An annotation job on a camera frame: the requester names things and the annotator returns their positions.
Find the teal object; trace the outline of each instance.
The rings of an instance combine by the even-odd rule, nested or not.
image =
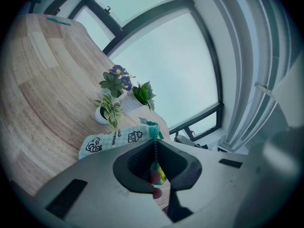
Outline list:
[[[161,127],[158,125],[158,123],[147,121],[145,118],[139,118],[141,120],[142,124],[146,124],[150,126],[149,128],[149,135],[154,140],[154,162],[151,166],[151,170],[155,170],[158,172],[163,172],[160,170],[160,166],[158,163],[158,152],[157,152],[157,137],[159,136],[160,139],[163,139],[163,135],[161,133]],[[155,185],[162,185],[161,182],[155,183]]]
[[[70,23],[65,23],[65,22],[62,22],[60,21],[59,19],[55,18],[55,17],[48,17],[49,20],[52,20],[52,21],[55,21],[59,24],[64,24],[64,25],[71,25]]]

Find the dish towel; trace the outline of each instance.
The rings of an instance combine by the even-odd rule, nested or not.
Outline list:
[[[146,126],[129,127],[115,132],[101,133],[86,137],[81,145],[78,158],[82,159],[90,154],[117,148],[129,143],[153,139],[154,162],[151,166],[151,170],[156,170],[161,174],[161,181],[156,183],[156,185],[162,185],[167,178],[158,163],[157,139],[163,139],[160,126],[158,123],[149,122],[145,118],[140,118],[140,120],[141,123]]]

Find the purple flower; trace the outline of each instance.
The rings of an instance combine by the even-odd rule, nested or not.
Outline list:
[[[110,74],[116,74],[116,75],[124,75],[127,74],[125,72],[125,68],[123,68],[120,65],[114,65],[114,67],[112,69],[109,70]]]
[[[130,82],[130,78],[128,76],[122,76],[121,80],[125,86]]]
[[[126,85],[124,84],[124,89],[126,91],[130,91],[132,89],[132,84],[131,83],[127,83]]]

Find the window frame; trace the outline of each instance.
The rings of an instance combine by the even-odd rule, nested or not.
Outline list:
[[[127,39],[129,39],[132,35],[137,33],[142,28],[146,27],[147,25],[153,23],[154,21],[172,13],[178,11],[180,9],[188,8],[191,15],[193,16],[194,20],[196,21],[200,31],[202,32],[204,39],[207,43],[209,53],[211,55],[213,68],[215,72],[217,90],[218,90],[218,103],[208,109],[205,109],[199,115],[191,118],[190,120],[180,124],[172,128],[170,134],[178,133],[180,130],[185,130],[187,135],[192,141],[196,141],[206,135],[214,132],[218,128],[221,127],[221,120],[222,120],[222,109],[224,107],[223,104],[223,93],[222,93],[222,78],[221,72],[219,67],[219,59],[216,53],[215,45],[213,43],[212,37],[207,29],[204,20],[200,16],[199,12],[195,8],[195,4],[193,0],[173,0],[167,3],[158,5],[156,7],[151,8],[148,11],[145,11],[141,15],[137,16],[129,23],[121,27],[111,16],[108,12],[105,11],[95,0],[81,0],[80,3],[74,8],[74,10],[69,15],[69,19],[74,19],[74,17],[78,14],[78,12],[84,7],[87,6],[115,35],[115,38],[103,49],[103,52],[109,57],[117,48],[119,48]],[[217,113],[217,120],[216,126],[207,130],[204,133],[201,133],[197,136],[193,136],[189,126],[197,123],[198,121],[203,120],[207,116],[211,115],[212,113]]]

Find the black slot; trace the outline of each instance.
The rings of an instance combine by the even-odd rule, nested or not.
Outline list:
[[[228,165],[228,166],[232,166],[232,167],[235,167],[235,168],[240,168],[241,165],[243,164],[242,162],[231,161],[231,160],[227,160],[227,159],[221,159],[219,161],[219,163],[224,164],[224,165]]]
[[[63,219],[86,185],[87,182],[84,180],[72,180],[48,205],[46,210],[58,218]]]
[[[218,147],[218,151],[220,151],[220,152],[228,152],[226,150],[220,149],[219,147]]]

